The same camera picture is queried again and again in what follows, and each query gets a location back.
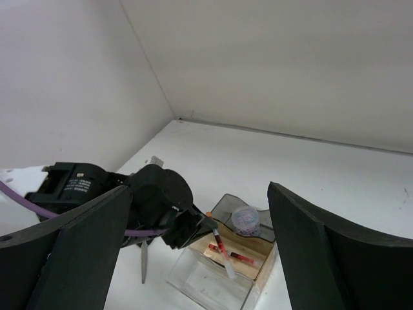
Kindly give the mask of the red pen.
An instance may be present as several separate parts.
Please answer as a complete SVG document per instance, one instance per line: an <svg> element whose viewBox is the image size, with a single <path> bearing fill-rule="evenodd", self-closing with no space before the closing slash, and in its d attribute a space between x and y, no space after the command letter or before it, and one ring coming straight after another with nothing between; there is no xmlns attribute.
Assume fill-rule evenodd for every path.
<svg viewBox="0 0 413 310"><path fill-rule="evenodd" d="M214 244L212 244L212 243L210 243L210 244L208 245L208 248L209 248L210 250L216 252L216 253L219 253L219 252L220 252L218 246L216 246L216 245L214 245ZM240 261L240 262L243 262L243 263L249 264L249 265L259 266L259 265L261 265L261 264L263 263L261 260L249 258L249 257L247 257L247 256L244 256L244 255L238 254L238 253L234 253L234 252L232 252L232 251L228 251L228 252L227 252L227 255L228 255L229 257L231 257L231 258L234 258L234 259L236 259L236 260L238 260L238 261Z"/></svg>
<svg viewBox="0 0 413 310"><path fill-rule="evenodd" d="M225 267L225 270L227 272L228 277L231 280L235 280L236 279L236 273L234 268L232 267L232 264L230 262L230 258L229 255L225 249L225 246L223 244L223 241L221 239L221 236L219 234L219 231L217 229L214 229L212 231L214 238L216 239L216 243L217 243L217 250L219 251L222 259L223 259L223 265Z"/></svg>

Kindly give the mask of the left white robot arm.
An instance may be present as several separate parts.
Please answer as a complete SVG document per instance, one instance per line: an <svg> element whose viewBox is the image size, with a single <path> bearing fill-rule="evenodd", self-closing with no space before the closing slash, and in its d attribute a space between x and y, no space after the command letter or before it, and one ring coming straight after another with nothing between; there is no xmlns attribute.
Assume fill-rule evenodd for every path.
<svg viewBox="0 0 413 310"><path fill-rule="evenodd" d="M217 223L194 204L186 180L153 159L129 175L91 163L57 162L45 166L35 191L18 191L12 177L1 178L1 192L33 211L40 221L71 211L113 189L125 186L132 198L122 247L151 244L157 237L182 249L217 229Z"/></svg>

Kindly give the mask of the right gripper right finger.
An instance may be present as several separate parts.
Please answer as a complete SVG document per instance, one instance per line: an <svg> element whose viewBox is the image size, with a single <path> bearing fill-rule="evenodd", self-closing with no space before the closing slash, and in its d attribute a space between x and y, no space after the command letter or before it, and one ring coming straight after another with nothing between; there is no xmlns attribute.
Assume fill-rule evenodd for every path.
<svg viewBox="0 0 413 310"><path fill-rule="evenodd" d="M324 210L278 183L267 190L293 309L412 309L412 240Z"/></svg>

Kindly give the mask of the small clear clip jar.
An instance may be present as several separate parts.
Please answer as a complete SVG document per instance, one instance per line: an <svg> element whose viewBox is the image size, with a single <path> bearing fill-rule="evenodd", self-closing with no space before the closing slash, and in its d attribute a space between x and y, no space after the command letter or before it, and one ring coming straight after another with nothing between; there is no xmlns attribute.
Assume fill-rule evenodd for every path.
<svg viewBox="0 0 413 310"><path fill-rule="evenodd" d="M241 206L231 214L232 224L237 233L243 236L259 236L261 233L259 213L251 206Z"/></svg>

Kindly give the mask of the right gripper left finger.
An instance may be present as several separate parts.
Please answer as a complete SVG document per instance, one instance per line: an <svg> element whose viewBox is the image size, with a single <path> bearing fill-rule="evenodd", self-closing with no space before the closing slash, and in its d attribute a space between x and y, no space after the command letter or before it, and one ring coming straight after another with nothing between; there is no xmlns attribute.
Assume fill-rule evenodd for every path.
<svg viewBox="0 0 413 310"><path fill-rule="evenodd" d="M1 237L1 309L103 309L132 195L117 187Z"/></svg>

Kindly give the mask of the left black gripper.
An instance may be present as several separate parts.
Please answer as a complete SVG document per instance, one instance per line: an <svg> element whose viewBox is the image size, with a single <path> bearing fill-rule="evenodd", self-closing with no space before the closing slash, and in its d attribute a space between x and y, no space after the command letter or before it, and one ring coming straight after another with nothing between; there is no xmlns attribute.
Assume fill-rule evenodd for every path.
<svg viewBox="0 0 413 310"><path fill-rule="evenodd" d="M160 237L171 249L181 249L218 228L213 218L193 205L188 183L173 170L149 164L122 175L121 185L132 193L123 245Z"/></svg>

